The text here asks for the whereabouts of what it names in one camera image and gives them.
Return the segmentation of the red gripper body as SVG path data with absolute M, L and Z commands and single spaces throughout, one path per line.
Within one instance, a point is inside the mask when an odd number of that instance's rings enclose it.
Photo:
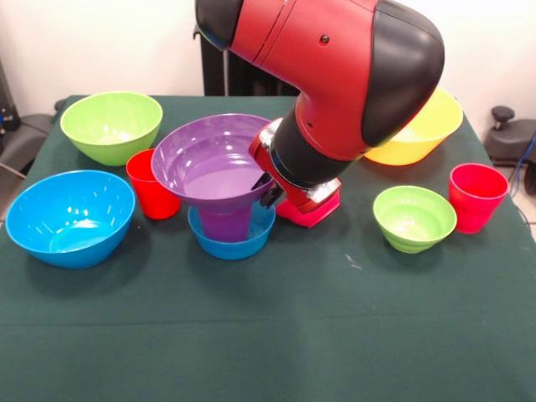
M 254 136 L 249 153 L 262 174 L 268 172 L 273 177 L 270 188 L 255 190 L 261 198 L 275 186 L 283 189 L 273 206 L 285 200 L 300 213 L 309 214 L 323 208 L 342 187 L 338 178 L 342 163 L 309 145 L 294 117 L 280 117 L 263 126 Z

